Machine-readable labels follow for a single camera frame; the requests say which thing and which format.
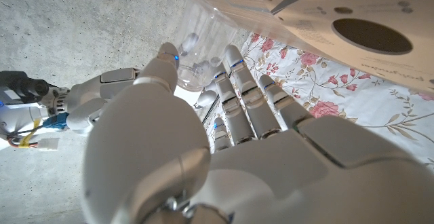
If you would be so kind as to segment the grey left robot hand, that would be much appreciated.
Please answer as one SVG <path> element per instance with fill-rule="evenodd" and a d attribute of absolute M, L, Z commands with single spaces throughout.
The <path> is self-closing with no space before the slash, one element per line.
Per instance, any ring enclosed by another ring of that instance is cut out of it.
<path fill-rule="evenodd" d="M 239 50 L 223 73 L 234 146 L 212 152 L 193 108 L 174 95 L 171 43 L 103 106 L 83 160 L 89 223 L 432 223 L 433 173 L 382 137 L 313 117 Z"/>

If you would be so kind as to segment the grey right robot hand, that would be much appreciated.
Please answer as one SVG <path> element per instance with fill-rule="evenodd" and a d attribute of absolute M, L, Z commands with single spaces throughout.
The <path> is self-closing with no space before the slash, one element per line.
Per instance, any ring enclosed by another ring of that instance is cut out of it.
<path fill-rule="evenodd" d="M 55 89 L 50 107 L 52 114 L 66 113 L 66 124 L 61 128 L 87 136 L 99 119 L 105 104 L 122 89 L 132 85 L 139 74 L 140 71 L 134 68 L 117 69 L 76 84 L 70 90 Z"/>

